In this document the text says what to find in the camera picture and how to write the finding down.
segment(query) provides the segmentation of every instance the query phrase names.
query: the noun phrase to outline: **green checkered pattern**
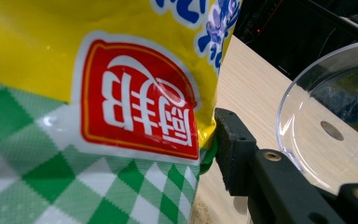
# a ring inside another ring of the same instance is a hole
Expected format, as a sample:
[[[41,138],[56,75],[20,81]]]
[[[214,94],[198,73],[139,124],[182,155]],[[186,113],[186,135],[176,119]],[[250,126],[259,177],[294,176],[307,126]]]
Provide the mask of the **green checkered pattern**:
[[[199,166],[58,149],[35,121],[62,106],[0,85],[0,223],[189,221]]]

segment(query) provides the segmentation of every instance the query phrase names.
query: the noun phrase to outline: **wooden table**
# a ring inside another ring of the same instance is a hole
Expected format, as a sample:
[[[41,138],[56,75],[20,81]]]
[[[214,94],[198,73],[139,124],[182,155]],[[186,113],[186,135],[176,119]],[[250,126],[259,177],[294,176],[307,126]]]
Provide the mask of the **wooden table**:
[[[276,117],[279,103],[290,84],[290,79],[233,36],[220,72],[217,106],[235,112],[253,134],[259,148],[278,149],[275,132]],[[325,110],[320,105],[316,105],[313,109]],[[314,125],[315,129],[321,129],[319,122],[311,122],[311,125]],[[336,125],[339,128],[345,128],[345,124]],[[318,134],[320,136],[317,134],[315,136],[321,137],[321,142],[325,142],[324,139],[329,138],[323,131]],[[357,138],[358,134],[346,133],[346,135],[348,134],[351,139],[346,139],[346,141],[356,143],[353,138]],[[332,147],[346,144],[346,142],[335,143],[334,141],[332,143]],[[326,171],[328,167],[326,169],[324,166],[327,161],[324,160],[326,157],[324,158],[324,155],[319,152],[311,156],[321,157],[317,158],[317,161],[321,161],[321,171],[318,171],[318,175],[324,175],[324,172],[328,173]],[[345,160],[345,155],[343,155],[342,159],[337,160],[338,163],[332,164],[330,168],[339,170],[340,167],[346,167],[345,163],[339,163]],[[358,174],[355,171],[351,175],[342,173],[335,176],[327,175],[326,178],[333,179],[332,191],[334,192],[339,187],[340,181],[351,181],[358,178]],[[213,163],[208,173],[200,177],[193,210],[200,216],[196,223],[246,223],[247,220],[246,198],[229,196],[216,162]]]

